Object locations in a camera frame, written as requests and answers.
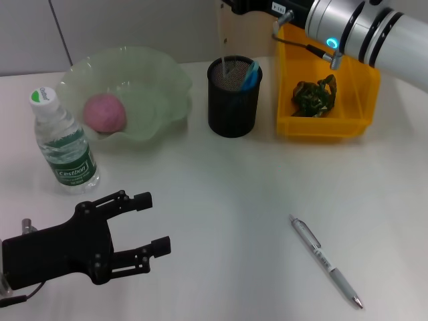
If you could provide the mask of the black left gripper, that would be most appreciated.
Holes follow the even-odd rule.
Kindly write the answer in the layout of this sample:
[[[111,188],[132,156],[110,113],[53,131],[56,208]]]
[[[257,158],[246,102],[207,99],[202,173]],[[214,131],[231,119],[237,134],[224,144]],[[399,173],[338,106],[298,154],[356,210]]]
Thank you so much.
[[[150,208],[149,192],[129,197],[124,190],[91,203],[80,203],[65,223],[6,239],[3,242],[5,278],[12,289],[19,290],[72,273],[85,274],[96,285],[107,283],[111,277],[147,274],[151,257],[171,253],[170,237],[114,253],[107,220]]]

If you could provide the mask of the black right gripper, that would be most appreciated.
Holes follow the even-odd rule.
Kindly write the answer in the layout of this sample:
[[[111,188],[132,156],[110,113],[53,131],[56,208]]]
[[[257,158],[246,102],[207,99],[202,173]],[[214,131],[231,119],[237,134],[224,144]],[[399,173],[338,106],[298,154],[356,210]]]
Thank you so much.
[[[251,11],[282,15],[288,10],[307,11],[311,8],[314,0],[224,0],[223,2],[238,15],[244,15]]]

